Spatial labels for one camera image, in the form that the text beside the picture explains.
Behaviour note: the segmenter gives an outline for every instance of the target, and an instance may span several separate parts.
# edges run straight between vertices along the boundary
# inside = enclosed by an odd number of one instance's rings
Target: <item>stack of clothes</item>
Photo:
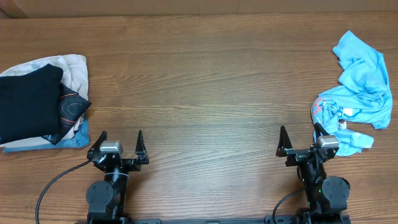
[[[47,57],[6,70],[0,105],[3,152],[89,145],[86,58]]]

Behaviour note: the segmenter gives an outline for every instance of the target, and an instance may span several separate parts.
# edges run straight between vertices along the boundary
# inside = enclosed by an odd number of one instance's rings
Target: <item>folded black shirt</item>
[[[56,145],[61,139],[68,134],[69,130],[75,125],[79,117],[88,109],[91,103],[79,96],[79,93],[69,89],[64,84],[60,85],[60,134],[49,134],[43,136],[44,139]]]
[[[62,75],[48,64],[27,75],[0,77],[0,144],[60,133]]]

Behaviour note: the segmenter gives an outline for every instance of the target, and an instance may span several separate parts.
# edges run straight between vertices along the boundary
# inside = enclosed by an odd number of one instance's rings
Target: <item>white cloth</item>
[[[86,58],[82,55],[46,57],[9,68],[5,72],[0,74],[0,77],[26,75],[30,72],[33,72],[34,70],[46,66],[47,64],[51,64],[62,68],[63,77],[61,79],[61,83],[63,83],[71,90],[78,92],[81,97],[88,100],[88,71],[86,61]],[[83,115],[76,121],[74,127],[72,127],[71,130],[69,130],[69,132],[62,139],[73,138],[75,135],[75,131],[78,130],[79,125],[82,122]],[[8,142],[0,145],[0,147],[39,146],[48,143],[49,142],[44,138],[36,137]]]

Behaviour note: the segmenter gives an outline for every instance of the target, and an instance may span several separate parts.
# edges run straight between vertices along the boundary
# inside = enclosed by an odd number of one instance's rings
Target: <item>wall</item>
[[[0,0],[12,17],[398,11],[397,0]]]

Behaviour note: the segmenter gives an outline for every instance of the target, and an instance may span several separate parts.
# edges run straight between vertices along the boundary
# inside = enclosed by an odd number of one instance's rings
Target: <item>wood grain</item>
[[[397,24],[394,12],[7,19],[0,70],[51,55],[87,57],[91,140],[105,129],[130,157],[144,132],[150,164],[130,178],[134,218],[263,217],[300,187],[295,168],[275,157],[279,128],[286,125],[294,147],[311,144],[310,107],[338,85],[331,50],[347,30],[384,54],[395,99]],[[345,214],[353,223],[398,222],[397,115],[385,130],[350,123],[374,147],[325,164],[351,183]],[[86,150],[0,154],[0,223],[34,223],[42,189]],[[102,178],[92,166],[62,177],[42,201],[42,223],[84,220],[86,189]],[[301,195],[278,213],[304,206]]]

